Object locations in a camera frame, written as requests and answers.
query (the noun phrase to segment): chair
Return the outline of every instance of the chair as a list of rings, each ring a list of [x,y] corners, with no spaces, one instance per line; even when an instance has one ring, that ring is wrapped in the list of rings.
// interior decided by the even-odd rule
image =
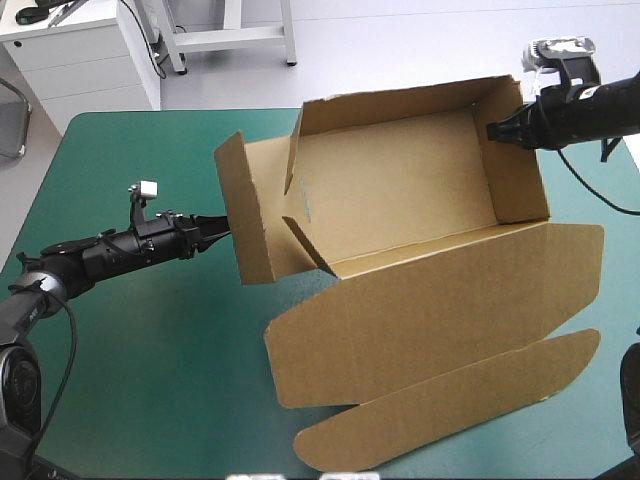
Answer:
[[[20,158],[26,149],[31,105],[20,90],[3,78],[0,85],[18,97],[16,101],[0,104],[0,156]]]

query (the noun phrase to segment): black robotic arm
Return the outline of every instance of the black robotic arm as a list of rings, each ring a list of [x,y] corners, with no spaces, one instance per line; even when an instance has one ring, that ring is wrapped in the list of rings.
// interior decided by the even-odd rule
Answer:
[[[34,464],[35,448],[51,420],[41,419],[41,376],[36,353],[27,340],[35,323],[68,308],[66,302],[101,280],[172,259],[189,259],[229,234],[227,218],[166,211],[145,220],[143,208],[155,198],[157,185],[133,185],[129,228],[117,233],[51,245],[40,257],[20,254],[23,272],[0,303],[0,478],[47,478],[57,471]],[[75,335],[72,322],[72,333]],[[55,404],[60,398],[59,390]]]

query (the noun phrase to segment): cardboard flap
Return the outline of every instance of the cardboard flap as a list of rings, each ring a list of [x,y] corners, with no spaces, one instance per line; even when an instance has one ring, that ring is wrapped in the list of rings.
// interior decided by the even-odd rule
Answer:
[[[595,298],[601,227],[496,228],[343,280],[272,321],[280,403],[364,403],[540,340]]]
[[[305,251],[309,254],[318,268],[335,276],[334,271],[331,269],[320,252],[318,252],[318,250],[316,250],[316,248],[313,246],[313,242],[309,239],[309,237],[305,235],[305,233],[302,231],[302,228],[300,228],[300,225],[298,225],[298,222],[296,222],[292,217],[282,217],[282,220],[284,220],[284,223],[287,224],[293,235],[300,242],[300,245],[302,245],[302,248],[305,249]]]
[[[356,472],[547,399],[587,366],[600,335],[536,342],[340,413],[298,434],[294,449],[321,471]]]
[[[248,283],[273,282],[264,221],[242,133],[231,136],[214,155],[240,274]]]

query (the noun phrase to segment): white desk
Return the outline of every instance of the white desk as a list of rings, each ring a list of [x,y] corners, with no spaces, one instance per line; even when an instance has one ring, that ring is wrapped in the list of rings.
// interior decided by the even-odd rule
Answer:
[[[90,0],[53,28],[18,25],[16,12],[28,6],[35,2],[6,1],[0,42],[60,133],[83,112],[160,109],[160,80],[118,0]]]

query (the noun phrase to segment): white floor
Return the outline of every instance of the white floor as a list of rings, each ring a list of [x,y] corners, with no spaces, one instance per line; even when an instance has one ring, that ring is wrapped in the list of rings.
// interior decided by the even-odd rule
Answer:
[[[531,39],[586,34],[597,44],[604,82],[640,69],[640,1],[628,0],[291,0],[296,67],[281,48],[193,54],[189,73],[169,72],[166,109],[298,107],[335,93],[433,84],[511,73],[522,78],[522,46]],[[244,0],[246,26],[279,19],[278,0]],[[174,0],[177,23],[211,28],[222,12],[215,0]],[[0,74],[18,79],[5,52]],[[530,77],[523,78],[525,93]],[[0,265],[59,137],[37,109],[29,153],[0,166]],[[640,159],[640,139],[633,146]]]

